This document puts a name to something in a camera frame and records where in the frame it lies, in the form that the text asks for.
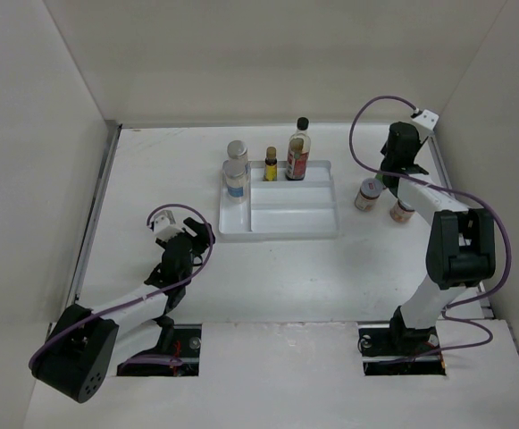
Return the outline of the blue label shaker jar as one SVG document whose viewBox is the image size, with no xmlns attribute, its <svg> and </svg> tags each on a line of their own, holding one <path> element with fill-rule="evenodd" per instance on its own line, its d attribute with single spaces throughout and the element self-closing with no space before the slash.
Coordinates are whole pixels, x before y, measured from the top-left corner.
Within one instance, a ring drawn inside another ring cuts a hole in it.
<svg viewBox="0 0 519 429">
<path fill-rule="evenodd" d="M 231 160 L 248 163 L 247 145 L 242 140 L 232 140 L 227 146 L 227 155 Z"/>
<path fill-rule="evenodd" d="M 237 203 L 247 198 L 247 168 L 238 160 L 229 159 L 222 166 L 228 197 Z"/>
</svg>

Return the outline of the small yellow label bottle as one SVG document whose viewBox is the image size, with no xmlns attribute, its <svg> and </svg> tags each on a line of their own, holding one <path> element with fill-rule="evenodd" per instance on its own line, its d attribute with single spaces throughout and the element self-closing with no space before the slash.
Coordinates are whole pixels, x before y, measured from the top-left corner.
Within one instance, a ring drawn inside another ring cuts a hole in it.
<svg viewBox="0 0 519 429">
<path fill-rule="evenodd" d="M 277 150 L 275 147 L 268 147 L 266 149 L 264 159 L 264 181 L 278 180 L 278 160 Z"/>
</svg>

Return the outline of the tall black cap oil bottle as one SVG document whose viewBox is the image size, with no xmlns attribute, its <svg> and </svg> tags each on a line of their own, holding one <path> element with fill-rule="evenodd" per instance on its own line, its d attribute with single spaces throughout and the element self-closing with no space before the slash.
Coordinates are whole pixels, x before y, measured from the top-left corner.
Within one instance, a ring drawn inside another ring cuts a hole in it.
<svg viewBox="0 0 519 429">
<path fill-rule="evenodd" d="M 306 117 L 297 119 L 297 129 L 289 139 L 286 178 L 290 181 L 302 181 L 306 176 L 311 139 L 308 135 L 309 120 Z"/>
</svg>

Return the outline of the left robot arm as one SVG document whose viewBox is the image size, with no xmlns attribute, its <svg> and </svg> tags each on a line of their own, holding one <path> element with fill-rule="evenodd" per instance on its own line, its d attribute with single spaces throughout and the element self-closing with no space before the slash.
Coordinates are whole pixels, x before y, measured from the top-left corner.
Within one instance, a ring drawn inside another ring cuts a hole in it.
<svg viewBox="0 0 519 429">
<path fill-rule="evenodd" d="M 210 223 L 188 217 L 182 227 L 160 216 L 151 231 L 160 262 L 131 293 L 97 308 L 64 309 L 29 361 L 33 377 L 78 403 L 90 400 L 106 376 L 127 365 L 176 366 L 169 314 L 205 266 L 215 243 Z"/>
</svg>

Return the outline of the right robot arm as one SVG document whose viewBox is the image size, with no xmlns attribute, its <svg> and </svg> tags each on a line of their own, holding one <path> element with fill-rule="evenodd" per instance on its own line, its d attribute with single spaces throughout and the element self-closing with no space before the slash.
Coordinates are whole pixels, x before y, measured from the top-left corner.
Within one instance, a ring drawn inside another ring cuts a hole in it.
<svg viewBox="0 0 519 429">
<path fill-rule="evenodd" d="M 494 221 L 490 211 L 470 208 L 445 190 L 433 188 L 415 162 L 422 148 L 419 131 L 406 122 L 389 126 L 381 150 L 382 181 L 398 208 L 414 210 L 431 231 L 425 254 L 426 276 L 413 296 L 397 307 L 376 356 L 412 357 L 426 350 L 442 311 L 466 289 L 496 269 Z"/>
</svg>

